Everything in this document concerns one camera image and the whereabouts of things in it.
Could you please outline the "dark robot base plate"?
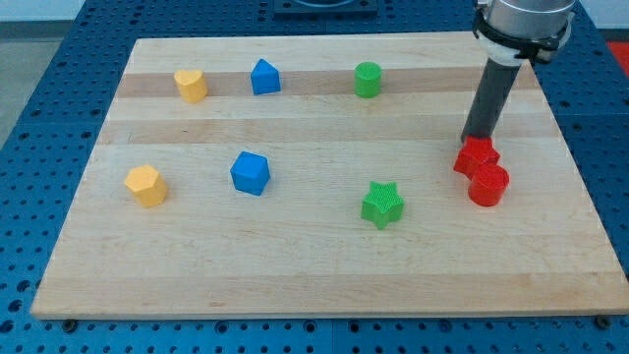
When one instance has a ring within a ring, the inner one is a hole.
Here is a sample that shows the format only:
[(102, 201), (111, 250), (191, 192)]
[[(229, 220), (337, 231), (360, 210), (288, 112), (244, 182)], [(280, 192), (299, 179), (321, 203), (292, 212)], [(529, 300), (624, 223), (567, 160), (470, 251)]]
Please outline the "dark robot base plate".
[(297, 16), (376, 15), (378, 0), (273, 0), (274, 18)]

